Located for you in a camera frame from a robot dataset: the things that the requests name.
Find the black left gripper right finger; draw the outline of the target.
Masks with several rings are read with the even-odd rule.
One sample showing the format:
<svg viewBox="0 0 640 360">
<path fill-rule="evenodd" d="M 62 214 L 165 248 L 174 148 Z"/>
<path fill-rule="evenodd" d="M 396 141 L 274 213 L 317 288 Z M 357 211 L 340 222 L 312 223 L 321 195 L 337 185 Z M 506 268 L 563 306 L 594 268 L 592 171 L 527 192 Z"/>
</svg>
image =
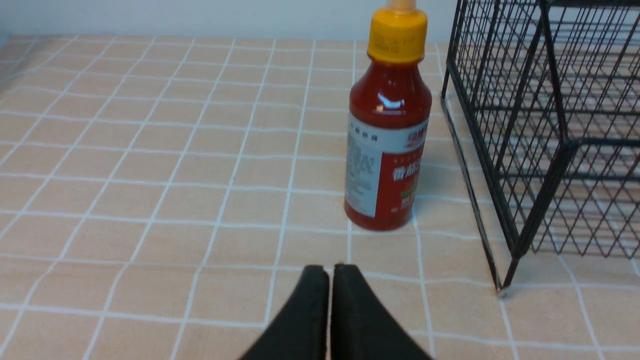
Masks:
<svg viewBox="0 0 640 360">
<path fill-rule="evenodd" d="M 332 360 L 430 360 L 382 305 L 361 270 L 336 264 L 330 320 Z"/>
</svg>

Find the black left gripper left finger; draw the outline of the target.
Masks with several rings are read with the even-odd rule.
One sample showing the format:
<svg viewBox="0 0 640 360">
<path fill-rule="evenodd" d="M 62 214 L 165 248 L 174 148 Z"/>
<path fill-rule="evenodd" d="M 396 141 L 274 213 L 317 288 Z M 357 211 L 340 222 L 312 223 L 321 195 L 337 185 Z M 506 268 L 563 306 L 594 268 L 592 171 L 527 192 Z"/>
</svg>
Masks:
<svg viewBox="0 0 640 360">
<path fill-rule="evenodd" d="M 288 297 L 242 360 L 324 360 L 327 354 L 330 278 L 306 265 Z"/>
</svg>

